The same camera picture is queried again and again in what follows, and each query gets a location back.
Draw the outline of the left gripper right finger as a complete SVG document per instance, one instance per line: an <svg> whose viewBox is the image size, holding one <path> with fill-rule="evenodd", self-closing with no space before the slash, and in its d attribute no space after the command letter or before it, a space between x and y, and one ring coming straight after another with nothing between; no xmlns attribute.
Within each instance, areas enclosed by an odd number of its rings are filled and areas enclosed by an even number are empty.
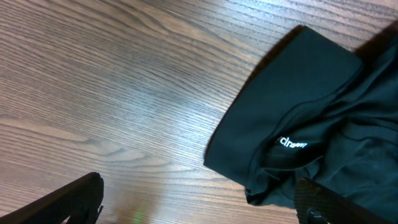
<svg viewBox="0 0 398 224"><path fill-rule="evenodd" d="M389 224L315 181L302 178L295 187L294 207L300 224Z"/></svg>

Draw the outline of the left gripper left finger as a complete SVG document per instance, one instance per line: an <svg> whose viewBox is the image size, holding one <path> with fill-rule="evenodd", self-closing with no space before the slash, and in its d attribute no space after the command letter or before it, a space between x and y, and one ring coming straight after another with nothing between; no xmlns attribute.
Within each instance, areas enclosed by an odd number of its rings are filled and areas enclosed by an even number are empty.
<svg viewBox="0 0 398 224"><path fill-rule="evenodd" d="M104 180L97 172L1 217L1 224L95 224L102 212Z"/></svg>

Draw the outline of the black t-shirt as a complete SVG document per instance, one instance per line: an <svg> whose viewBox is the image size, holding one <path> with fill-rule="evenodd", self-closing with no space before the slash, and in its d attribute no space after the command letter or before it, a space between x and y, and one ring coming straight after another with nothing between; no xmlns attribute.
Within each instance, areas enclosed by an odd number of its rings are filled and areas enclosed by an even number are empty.
<svg viewBox="0 0 398 224"><path fill-rule="evenodd" d="M396 223L397 24L357 52L295 27L224 114L204 165L254 206L293 207L306 177Z"/></svg>

